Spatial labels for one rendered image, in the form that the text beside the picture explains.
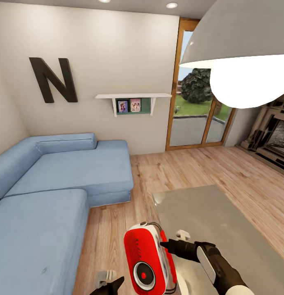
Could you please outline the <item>radio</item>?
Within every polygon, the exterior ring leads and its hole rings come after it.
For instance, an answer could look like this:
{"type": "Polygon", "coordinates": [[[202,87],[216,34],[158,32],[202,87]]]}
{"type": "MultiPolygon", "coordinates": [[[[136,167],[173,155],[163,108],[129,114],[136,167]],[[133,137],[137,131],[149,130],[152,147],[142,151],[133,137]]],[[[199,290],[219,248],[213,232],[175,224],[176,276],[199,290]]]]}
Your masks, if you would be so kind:
{"type": "Polygon", "coordinates": [[[171,253],[165,248],[170,270],[173,275],[174,289],[166,289],[168,269],[156,229],[160,229],[162,242],[167,242],[164,231],[156,222],[142,222],[132,226],[124,235],[124,246],[134,290],[138,295],[164,295],[176,291],[177,275],[171,253]],[[166,291],[173,291],[166,293],[166,291]]]}

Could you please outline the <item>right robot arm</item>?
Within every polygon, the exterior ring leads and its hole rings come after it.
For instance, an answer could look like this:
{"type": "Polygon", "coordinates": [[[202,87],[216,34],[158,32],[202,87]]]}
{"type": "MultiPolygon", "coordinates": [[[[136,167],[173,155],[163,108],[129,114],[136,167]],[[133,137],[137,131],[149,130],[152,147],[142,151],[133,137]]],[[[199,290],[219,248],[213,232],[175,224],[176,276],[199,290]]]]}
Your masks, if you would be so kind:
{"type": "Polygon", "coordinates": [[[222,257],[215,244],[209,242],[186,242],[190,240],[188,232],[176,232],[176,241],[160,242],[168,253],[201,263],[211,283],[219,295],[254,295],[241,278],[240,273],[222,257]]]}

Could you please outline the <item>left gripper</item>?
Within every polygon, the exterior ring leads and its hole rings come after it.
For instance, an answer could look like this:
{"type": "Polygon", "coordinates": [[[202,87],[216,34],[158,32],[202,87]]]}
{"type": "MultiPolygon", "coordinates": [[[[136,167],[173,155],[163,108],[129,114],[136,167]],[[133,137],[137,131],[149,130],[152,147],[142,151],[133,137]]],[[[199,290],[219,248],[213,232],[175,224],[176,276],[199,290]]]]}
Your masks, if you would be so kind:
{"type": "Polygon", "coordinates": [[[119,278],[115,282],[107,283],[99,289],[95,289],[90,295],[118,295],[118,289],[124,282],[124,277],[119,278]]]}

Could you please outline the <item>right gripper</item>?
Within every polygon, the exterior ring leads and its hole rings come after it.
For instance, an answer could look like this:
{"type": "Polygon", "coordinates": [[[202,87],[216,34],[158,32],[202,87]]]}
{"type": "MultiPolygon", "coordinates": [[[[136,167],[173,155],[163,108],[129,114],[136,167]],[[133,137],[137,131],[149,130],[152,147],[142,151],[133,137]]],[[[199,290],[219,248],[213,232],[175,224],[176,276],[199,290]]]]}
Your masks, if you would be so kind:
{"type": "Polygon", "coordinates": [[[186,255],[186,249],[189,242],[186,241],[175,241],[169,239],[168,242],[160,242],[160,245],[168,249],[168,253],[175,254],[178,257],[188,259],[186,255]]]}

